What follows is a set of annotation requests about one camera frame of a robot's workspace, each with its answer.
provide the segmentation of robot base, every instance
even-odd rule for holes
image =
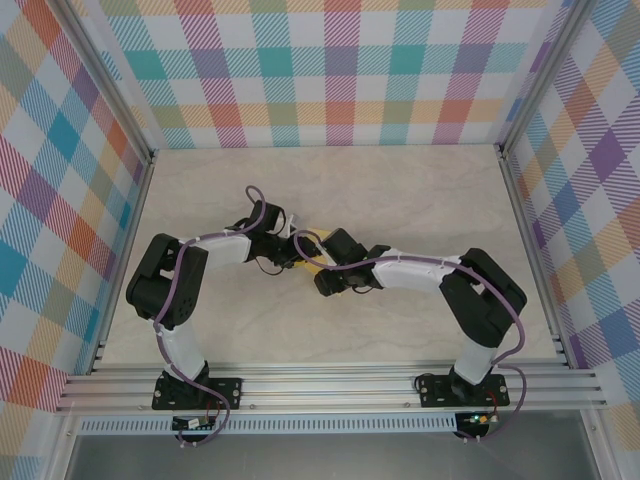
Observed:
[[[414,385],[420,394],[420,405],[423,408],[506,407],[510,403],[503,375],[487,375],[482,384],[477,387],[477,392],[467,395],[464,401],[454,393],[450,375],[426,373],[417,377]]]
[[[240,408],[242,395],[241,378],[209,378],[209,366],[205,366],[200,374],[193,379],[196,383],[218,392],[229,402],[231,410]],[[225,409],[222,402],[199,388],[162,372],[156,381],[151,408],[153,410],[207,410]]]

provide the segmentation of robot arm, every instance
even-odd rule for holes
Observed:
[[[237,231],[247,223],[252,224],[259,218],[261,209],[262,204],[256,202],[251,215],[238,221],[227,231]],[[158,335],[162,335],[173,365],[190,380],[202,385],[211,381],[208,377],[208,365],[197,347],[191,322],[187,322],[195,309],[205,270],[244,263],[257,257],[265,257],[283,269],[291,268],[295,262],[303,259],[294,245],[293,224],[293,216],[287,219],[282,208],[266,204],[263,219],[246,234],[198,241],[186,249],[176,291],[160,322]],[[322,252],[335,265],[350,265],[376,257],[406,255],[384,245],[376,245],[367,251],[343,229],[334,231],[321,242],[319,248],[308,238],[301,237],[298,241],[308,257],[318,256]],[[145,252],[126,293],[127,301],[136,308],[140,317],[153,321],[162,309],[181,245],[179,239],[160,234],[154,237]],[[471,268],[488,280],[507,299],[516,313],[524,308],[527,302],[524,292],[484,251],[471,249],[462,256],[442,260]],[[473,405],[479,396],[486,396],[483,392],[493,360],[513,319],[493,294],[487,290],[478,291],[477,282],[467,274],[445,264],[390,261],[347,270],[321,270],[316,274],[314,283],[324,296],[347,288],[362,287],[409,288],[431,293],[439,290],[467,340],[462,355],[455,362],[446,381],[437,380],[440,383],[429,390],[442,391],[444,395],[452,394],[456,397],[454,400],[462,405]],[[159,379],[160,383],[161,380],[170,381],[172,385],[167,388],[178,391],[177,394],[172,394],[173,398],[182,395],[187,399],[181,403],[187,405],[182,409],[202,405],[202,392],[198,389],[187,391],[189,389],[172,368],[165,368],[165,374]],[[164,409],[158,406],[160,403],[157,398],[154,399],[153,407]],[[169,406],[170,409],[180,409],[176,402],[169,402]]]
[[[349,265],[374,257],[419,256],[385,245],[376,245],[367,252],[343,229],[329,235],[321,243],[321,249],[336,265]],[[516,313],[519,314],[527,303],[522,289],[483,250],[472,248],[460,257],[442,260],[480,274],[507,299]],[[409,288],[429,293],[439,290],[467,336],[463,352],[449,376],[451,390],[463,403],[481,389],[491,372],[498,347],[513,323],[509,312],[493,294],[486,289],[478,291],[474,279],[446,265],[398,261],[352,270],[322,270],[316,275],[315,284],[325,296],[362,287]]]
[[[248,218],[238,221],[226,231],[252,224],[259,218],[261,208],[261,202],[257,201]],[[195,310],[204,273],[257,257],[265,257],[283,269],[291,268],[301,260],[293,245],[294,222],[295,215],[287,218],[281,207],[267,203],[262,221],[250,232],[198,241],[186,249],[173,301],[160,322],[159,334],[173,364],[189,379],[205,378],[208,374],[193,325],[187,321]],[[305,240],[303,251],[312,256],[318,255],[313,242]],[[140,317],[150,322],[158,315],[168,296],[171,274],[175,274],[176,255],[182,244],[167,234],[156,235],[129,282],[127,302],[135,307]],[[165,371],[179,380],[169,366]]]

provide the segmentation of purple cable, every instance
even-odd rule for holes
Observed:
[[[206,235],[203,235],[199,238],[192,238],[191,240],[186,241],[185,243],[182,244],[182,247],[180,247],[180,250],[178,251],[178,256],[176,257],[176,265],[174,267],[174,275],[173,275],[173,279],[171,280],[171,287],[169,288],[169,294],[167,295],[166,300],[164,301],[164,305],[162,306],[162,309],[160,309],[160,312],[158,313],[158,315],[156,316],[155,320],[153,321],[153,329],[156,331],[156,340],[158,342],[158,349],[160,350],[160,354],[162,355],[162,358],[164,359],[165,362],[167,362],[168,365],[171,366],[171,371],[173,373],[175,373],[182,381],[184,381],[185,383],[188,383],[189,385],[191,385],[192,387],[198,388],[200,390],[202,390],[205,393],[208,393],[209,395],[214,396],[215,398],[217,398],[218,400],[220,400],[225,408],[226,408],[226,414],[224,416],[224,420],[222,421],[222,423],[220,424],[220,426],[213,432],[211,432],[209,435],[207,435],[206,438],[204,438],[203,440],[199,441],[199,442],[187,442],[183,437],[182,437],[182,431],[178,432],[178,439],[181,442],[181,446],[189,446],[189,447],[197,447],[198,445],[204,445],[205,443],[209,443],[211,440],[213,440],[215,437],[217,437],[220,432],[222,431],[222,429],[224,429],[227,426],[227,422],[229,421],[229,416],[231,415],[231,406],[229,405],[229,401],[223,397],[222,395],[220,395],[218,392],[216,392],[215,390],[211,390],[208,387],[205,387],[204,385],[201,385],[197,382],[194,382],[193,380],[191,380],[189,377],[187,377],[184,373],[182,373],[180,370],[178,370],[178,368],[173,364],[173,362],[171,361],[171,357],[169,357],[169,353],[167,352],[167,349],[164,345],[164,340],[162,338],[162,333],[161,333],[161,327],[160,327],[160,322],[162,321],[162,319],[164,318],[164,316],[167,314],[167,311],[169,310],[169,307],[171,306],[171,302],[173,301],[173,297],[176,293],[176,288],[178,286],[178,278],[180,277],[180,267],[182,266],[182,258],[184,257],[184,253],[187,250],[188,247],[190,247],[191,245],[201,241],[201,240],[209,240],[212,238],[219,238],[219,237],[233,237],[235,235],[242,235],[244,233],[247,233],[248,231],[252,230],[253,228],[255,228],[256,226],[258,226],[260,224],[260,222],[262,221],[262,219],[264,218],[264,214],[265,211],[267,209],[267,202],[264,198],[264,195],[262,194],[262,192],[260,191],[260,189],[258,187],[255,187],[253,185],[249,185],[247,186],[247,188],[245,188],[245,194],[247,195],[247,197],[249,197],[249,200],[251,200],[251,202],[253,204],[256,203],[256,201],[251,197],[251,194],[249,193],[251,190],[254,190],[258,196],[260,197],[260,201],[262,202],[262,208],[260,210],[260,215],[258,216],[258,218],[256,219],[255,222],[253,222],[251,225],[247,226],[247,227],[243,227],[240,230],[236,230],[236,231],[229,231],[229,232],[219,232],[219,233],[208,233]]]
[[[485,279],[481,275],[478,275],[472,269],[470,269],[468,267],[465,267],[464,265],[460,265],[458,263],[442,260],[440,258],[416,257],[416,256],[411,256],[411,255],[398,255],[398,256],[386,256],[386,257],[368,258],[366,260],[362,260],[360,262],[351,263],[349,265],[325,265],[323,263],[315,261],[313,258],[309,257],[306,253],[304,253],[304,251],[302,250],[302,248],[300,247],[300,244],[299,244],[299,238],[300,238],[301,235],[312,236],[317,240],[317,242],[319,244],[322,243],[322,239],[320,238],[320,235],[318,235],[317,233],[312,232],[310,230],[298,230],[293,236],[293,244],[296,247],[296,250],[298,251],[298,254],[305,261],[309,262],[311,265],[315,265],[316,267],[323,268],[325,270],[334,270],[334,271],[350,270],[352,268],[358,268],[358,267],[362,267],[364,265],[370,265],[372,263],[388,263],[388,262],[399,262],[399,261],[402,261],[402,262],[420,262],[420,263],[428,263],[428,264],[431,264],[431,265],[443,265],[445,267],[450,267],[450,268],[454,268],[456,270],[460,270],[461,272],[463,272],[463,273],[469,275],[470,277],[472,277],[474,280],[480,282],[482,284],[482,286],[484,286],[487,290],[489,290],[489,292],[491,292],[498,299],[498,301],[507,310],[507,312],[509,312],[509,315],[511,315],[511,318],[513,319],[513,322],[515,323],[516,328],[518,329],[518,334],[520,336],[520,338],[518,339],[518,344],[515,347],[513,347],[511,350],[507,350],[502,355],[499,355],[498,357],[496,357],[493,360],[493,362],[491,362],[491,364],[492,365],[497,365],[499,362],[501,362],[505,358],[509,357],[510,355],[513,355],[514,353],[518,353],[524,347],[524,342],[525,342],[525,338],[526,337],[525,337],[525,332],[524,332],[524,325],[522,325],[522,320],[520,320],[520,317],[518,316],[516,311],[513,309],[511,304],[507,301],[507,299],[504,298],[504,295],[502,295],[493,285],[491,285],[491,283],[487,279]],[[508,368],[508,369],[511,369],[511,370],[515,370],[520,374],[520,376],[522,377],[522,395],[520,396],[520,400],[518,400],[518,404],[516,405],[516,408],[513,410],[513,413],[511,414],[511,417],[509,417],[509,420],[507,420],[499,430],[494,431],[494,432],[490,433],[489,435],[486,435],[484,437],[485,439],[486,438],[490,438],[490,437],[495,437],[498,432],[501,432],[502,430],[504,430],[505,427],[508,424],[511,423],[511,420],[518,414],[518,412],[522,408],[522,405],[524,404],[524,398],[525,398],[525,396],[527,394],[527,380],[526,380],[524,372],[522,370],[520,370],[518,367],[516,367],[514,365],[497,365],[497,366],[498,366],[498,368]]]

